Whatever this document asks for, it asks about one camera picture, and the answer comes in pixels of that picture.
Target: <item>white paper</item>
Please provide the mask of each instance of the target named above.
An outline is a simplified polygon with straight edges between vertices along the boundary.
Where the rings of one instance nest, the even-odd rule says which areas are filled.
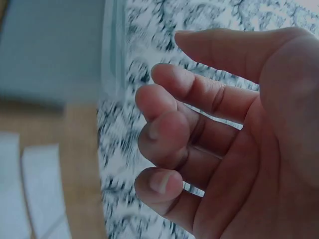
[[[68,225],[66,215],[59,222],[58,226],[47,237],[47,239],[71,239],[71,233]]]
[[[22,168],[31,222],[42,238],[65,214],[58,145],[26,148]]]
[[[28,239],[30,232],[20,175],[19,135],[0,132],[0,238]]]

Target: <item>palm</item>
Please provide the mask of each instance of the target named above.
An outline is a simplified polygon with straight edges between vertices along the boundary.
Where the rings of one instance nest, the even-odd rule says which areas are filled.
[[[136,98],[149,122],[139,147],[162,169],[140,174],[137,195],[200,239],[315,238],[319,71],[307,62],[309,52],[319,48],[317,40],[303,30],[285,29],[186,33],[176,41],[194,60],[259,83],[261,92],[172,65],[154,67],[159,85],[140,88]],[[294,60],[295,51],[301,60]],[[243,128],[213,121],[182,102]],[[182,179],[204,197],[182,190]]]
[[[243,129],[219,165],[220,174],[212,176],[209,182],[196,212],[195,235],[202,238],[274,236],[269,226],[274,223],[277,211],[269,209],[278,203],[281,165],[274,135],[257,98],[248,110]],[[257,221],[260,218],[264,219],[262,224]],[[247,224],[254,226],[247,229]]]

